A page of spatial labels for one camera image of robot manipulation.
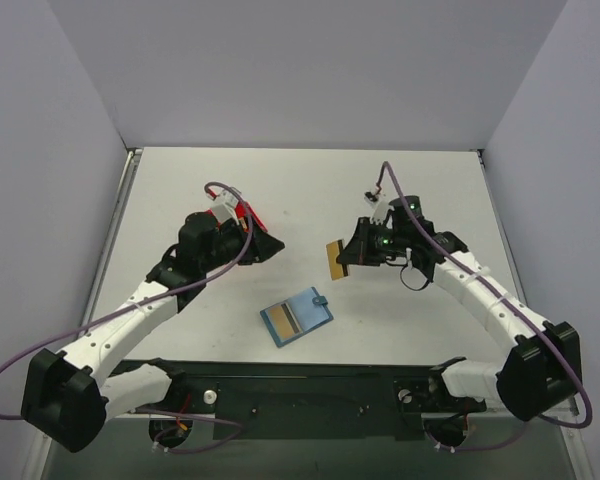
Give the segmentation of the gold VIP card small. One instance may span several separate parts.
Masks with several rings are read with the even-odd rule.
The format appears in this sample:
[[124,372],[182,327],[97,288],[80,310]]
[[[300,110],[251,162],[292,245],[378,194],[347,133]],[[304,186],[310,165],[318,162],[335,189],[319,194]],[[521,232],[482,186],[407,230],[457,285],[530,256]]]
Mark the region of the gold VIP card small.
[[344,243],[342,239],[335,240],[326,245],[327,263],[330,278],[337,281],[349,276],[349,267],[338,262],[339,255],[343,252]]

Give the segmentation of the red plastic bin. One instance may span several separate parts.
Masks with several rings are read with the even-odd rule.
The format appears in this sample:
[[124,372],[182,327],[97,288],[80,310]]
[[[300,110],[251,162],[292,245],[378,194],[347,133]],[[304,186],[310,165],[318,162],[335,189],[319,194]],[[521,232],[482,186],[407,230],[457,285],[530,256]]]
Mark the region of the red plastic bin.
[[247,229],[247,216],[250,215],[256,226],[265,233],[268,232],[267,227],[262,223],[249,203],[246,203],[245,206],[240,203],[236,203],[235,205],[230,203],[215,203],[207,212],[213,215],[218,225],[228,220],[236,220],[242,224],[244,229]]

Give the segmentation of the blue leather card holder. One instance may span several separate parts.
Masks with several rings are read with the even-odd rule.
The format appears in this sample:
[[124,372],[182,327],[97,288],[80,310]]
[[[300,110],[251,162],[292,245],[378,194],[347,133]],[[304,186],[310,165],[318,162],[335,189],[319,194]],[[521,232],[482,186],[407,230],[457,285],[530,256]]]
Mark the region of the blue leather card holder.
[[[287,302],[293,311],[300,332],[282,340],[271,324],[269,313],[273,307],[284,302]],[[296,295],[266,307],[260,311],[260,316],[278,348],[283,348],[333,320],[327,298],[321,295],[315,287],[307,288]]]

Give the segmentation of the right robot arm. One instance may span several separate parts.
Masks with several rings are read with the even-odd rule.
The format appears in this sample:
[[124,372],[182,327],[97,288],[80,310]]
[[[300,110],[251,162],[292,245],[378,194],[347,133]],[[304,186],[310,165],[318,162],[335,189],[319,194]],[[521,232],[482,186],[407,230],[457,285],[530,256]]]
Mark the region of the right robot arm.
[[506,355],[500,363],[456,357],[432,367],[426,394],[433,406],[449,410],[463,399],[492,401],[529,421],[576,393],[582,374],[573,327],[554,325],[524,306],[454,233],[435,230],[419,197],[387,201],[368,192],[365,199],[373,213],[358,219],[349,242],[339,243],[336,263],[378,267],[405,259],[426,284],[463,306]]

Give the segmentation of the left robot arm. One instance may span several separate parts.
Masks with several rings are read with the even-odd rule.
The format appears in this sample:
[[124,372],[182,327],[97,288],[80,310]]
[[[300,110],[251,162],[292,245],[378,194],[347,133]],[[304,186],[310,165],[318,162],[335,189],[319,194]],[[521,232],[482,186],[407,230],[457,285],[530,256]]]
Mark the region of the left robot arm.
[[187,406],[186,375],[161,359],[116,374],[120,362],[158,326],[184,310],[206,286],[208,274],[225,265],[262,263],[284,243],[246,220],[218,222],[210,212],[189,215],[178,241],[147,274],[116,318],[58,352],[31,360],[21,415],[75,453],[89,445],[105,423],[138,407],[175,412]]

